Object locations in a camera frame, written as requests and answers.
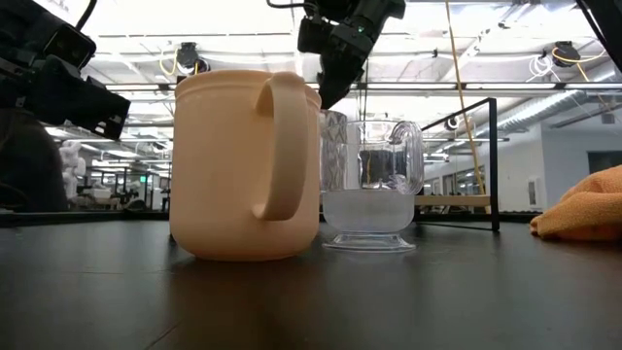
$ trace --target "clear glass cup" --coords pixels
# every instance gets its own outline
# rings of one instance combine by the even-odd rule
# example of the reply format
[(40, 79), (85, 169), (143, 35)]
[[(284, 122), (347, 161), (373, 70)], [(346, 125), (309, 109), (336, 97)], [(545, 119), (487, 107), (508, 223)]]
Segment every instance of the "clear glass cup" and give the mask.
[(325, 247), (408, 251), (399, 231), (412, 223), (424, 183), (423, 135), (414, 122), (346, 122), (322, 130), (324, 217), (338, 234)]

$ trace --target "white stuffed toy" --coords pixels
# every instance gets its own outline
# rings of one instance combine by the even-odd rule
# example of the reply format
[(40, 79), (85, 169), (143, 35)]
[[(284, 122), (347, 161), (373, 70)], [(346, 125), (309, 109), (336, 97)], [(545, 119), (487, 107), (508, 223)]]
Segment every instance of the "white stuffed toy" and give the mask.
[(74, 141), (65, 141), (58, 149), (62, 159), (62, 179), (65, 184), (67, 198), (73, 198), (77, 194), (78, 176), (85, 176), (86, 162), (82, 157), (78, 157), (78, 151), (82, 144)]

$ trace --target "water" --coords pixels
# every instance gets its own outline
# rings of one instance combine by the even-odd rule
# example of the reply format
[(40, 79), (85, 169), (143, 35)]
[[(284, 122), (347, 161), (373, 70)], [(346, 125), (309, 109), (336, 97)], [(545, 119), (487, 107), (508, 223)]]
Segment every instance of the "water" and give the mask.
[(342, 232), (396, 232), (415, 215), (415, 195), (391, 190), (325, 192), (322, 201), (327, 223)]

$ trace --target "pitcher handle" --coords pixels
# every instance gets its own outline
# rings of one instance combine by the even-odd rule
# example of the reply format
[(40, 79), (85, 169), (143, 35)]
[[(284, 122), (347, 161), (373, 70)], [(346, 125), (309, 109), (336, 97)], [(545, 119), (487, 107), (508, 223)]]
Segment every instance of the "pitcher handle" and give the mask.
[(302, 78), (291, 72), (275, 73), (259, 93), (255, 109), (274, 118), (274, 163), (270, 190), (253, 214), (265, 221), (291, 219), (300, 205), (307, 174), (309, 126)]

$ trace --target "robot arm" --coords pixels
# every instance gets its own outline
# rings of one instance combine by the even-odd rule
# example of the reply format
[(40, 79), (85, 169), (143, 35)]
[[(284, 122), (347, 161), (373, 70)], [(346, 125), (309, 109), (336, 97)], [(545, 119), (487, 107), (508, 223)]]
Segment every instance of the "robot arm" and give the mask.
[(328, 109), (361, 78), (385, 21), (402, 19), (406, 4), (404, 0), (304, 0), (299, 5), (307, 17), (300, 23), (298, 50), (320, 55), (323, 71), (318, 83), (322, 108)]

